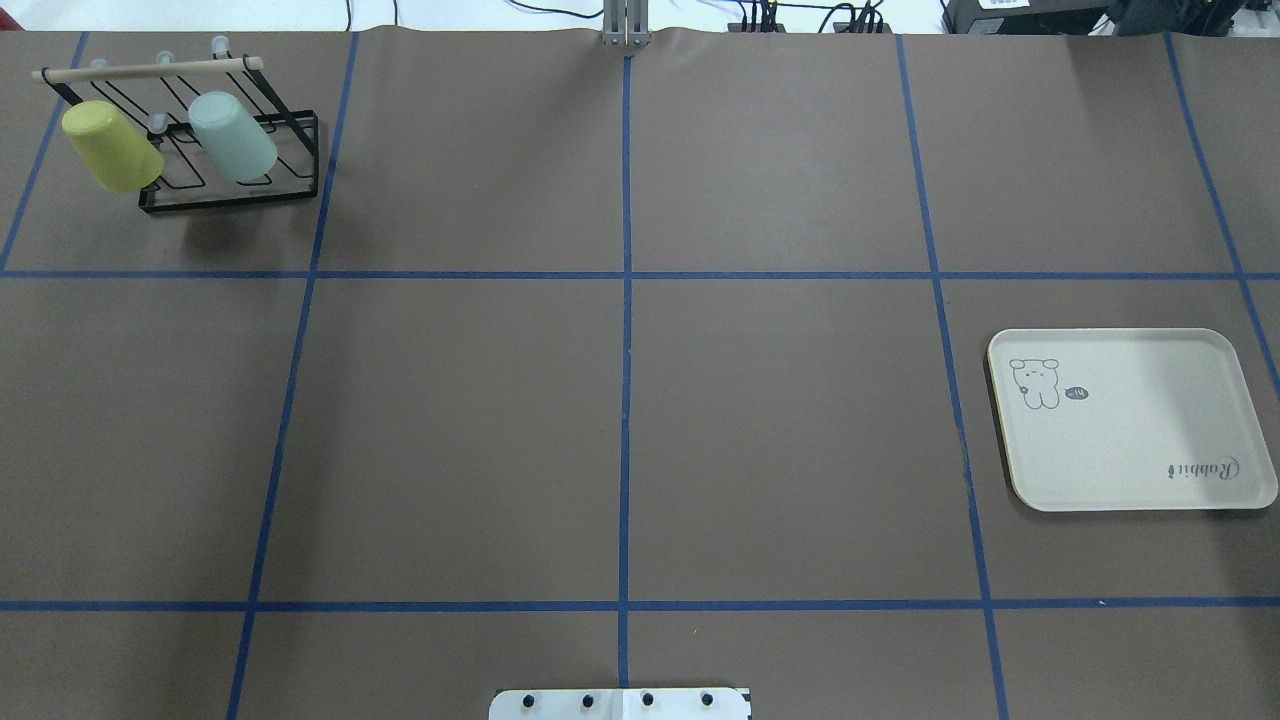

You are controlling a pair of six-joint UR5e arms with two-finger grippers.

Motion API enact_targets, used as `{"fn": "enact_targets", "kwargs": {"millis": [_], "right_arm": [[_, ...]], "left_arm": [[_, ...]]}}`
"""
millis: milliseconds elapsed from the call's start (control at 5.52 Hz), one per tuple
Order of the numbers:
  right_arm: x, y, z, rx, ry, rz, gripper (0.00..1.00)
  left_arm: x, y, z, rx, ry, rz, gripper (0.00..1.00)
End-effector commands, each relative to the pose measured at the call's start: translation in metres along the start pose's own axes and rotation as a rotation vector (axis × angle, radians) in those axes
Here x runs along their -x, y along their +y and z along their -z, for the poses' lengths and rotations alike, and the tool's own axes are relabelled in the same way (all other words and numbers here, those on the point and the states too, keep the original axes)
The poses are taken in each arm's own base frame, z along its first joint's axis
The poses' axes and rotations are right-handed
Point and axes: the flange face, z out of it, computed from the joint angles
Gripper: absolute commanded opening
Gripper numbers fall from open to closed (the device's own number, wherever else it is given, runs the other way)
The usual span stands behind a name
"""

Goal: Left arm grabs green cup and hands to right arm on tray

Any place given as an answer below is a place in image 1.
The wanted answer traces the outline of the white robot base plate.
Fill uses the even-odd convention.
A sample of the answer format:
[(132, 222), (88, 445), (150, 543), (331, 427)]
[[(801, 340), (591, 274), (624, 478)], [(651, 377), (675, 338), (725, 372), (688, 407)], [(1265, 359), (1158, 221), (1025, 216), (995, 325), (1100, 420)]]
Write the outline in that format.
[(751, 719), (750, 692), (731, 687), (512, 689), (489, 719)]

